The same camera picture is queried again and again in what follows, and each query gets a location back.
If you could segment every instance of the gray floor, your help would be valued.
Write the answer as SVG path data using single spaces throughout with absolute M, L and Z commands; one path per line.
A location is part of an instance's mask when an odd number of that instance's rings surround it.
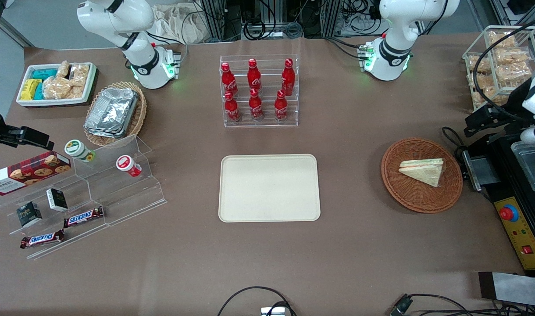
M 180 0 L 147 0 L 149 4 L 171 4 Z M 438 22 L 432 34 L 478 32 L 468 1 L 473 1 L 483 25 L 496 24 L 488 0 L 460 0 L 450 18 Z M 77 19 L 80 0 L 16 0 L 3 17 L 34 46 L 52 50 L 113 47 L 84 30 Z M 21 48 L 0 32 L 0 112 L 7 114 L 24 67 Z

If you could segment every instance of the small black box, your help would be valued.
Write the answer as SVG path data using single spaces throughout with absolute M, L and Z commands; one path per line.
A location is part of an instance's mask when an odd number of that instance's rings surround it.
M 29 202 L 16 210 L 22 227 L 28 227 L 41 220 L 41 212 L 37 204 Z
M 63 192 L 51 188 L 47 190 L 47 199 L 49 200 L 49 207 L 52 210 L 59 212 L 65 212 L 67 210 L 67 201 Z

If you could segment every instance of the snickers bar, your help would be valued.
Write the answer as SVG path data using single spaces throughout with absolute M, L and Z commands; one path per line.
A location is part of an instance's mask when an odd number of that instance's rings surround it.
M 82 214 L 78 214 L 77 216 L 73 216 L 71 218 L 65 218 L 63 220 L 63 228 L 67 228 L 69 226 L 73 226 L 76 224 L 80 224 L 82 222 L 86 222 L 89 219 L 102 217 L 103 216 L 103 208 L 100 206 L 99 208 L 94 208 L 93 210 L 89 210 L 88 212 L 84 212 Z
M 35 237 L 24 237 L 20 242 L 20 248 L 30 248 L 31 246 L 36 246 L 37 244 L 53 244 L 54 242 L 62 242 L 65 240 L 65 232 L 59 230 L 55 233 L 45 234 Z

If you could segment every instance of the aluminum foil container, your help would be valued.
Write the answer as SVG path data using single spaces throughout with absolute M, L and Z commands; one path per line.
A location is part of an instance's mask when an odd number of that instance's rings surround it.
M 98 96 L 84 128 L 96 136 L 122 138 L 135 112 L 137 92 L 131 89 L 107 88 Z

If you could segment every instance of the white tray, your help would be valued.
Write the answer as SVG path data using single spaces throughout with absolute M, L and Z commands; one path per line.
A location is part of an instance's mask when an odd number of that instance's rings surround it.
M 24 78 L 20 84 L 20 90 L 18 90 L 18 95 L 16 96 L 16 103 L 20 104 L 25 108 L 55 108 L 59 106 L 71 106 L 73 104 L 82 104 L 87 102 L 92 91 L 94 78 L 96 76 L 96 66 L 92 62 L 72 62 L 71 66 L 76 64 L 87 64 L 90 66 L 89 75 L 86 79 L 85 90 L 82 93 L 81 98 L 74 99 L 61 99 L 61 100 L 20 100 L 21 91 L 24 89 L 24 84 L 27 79 L 32 77 L 34 70 L 38 69 L 48 69 L 48 68 L 59 68 L 60 64 L 45 64 L 45 65 L 32 65 L 28 66 L 25 71 Z
M 311 154 L 227 156 L 221 162 L 223 222 L 311 222 L 318 217 L 318 170 Z

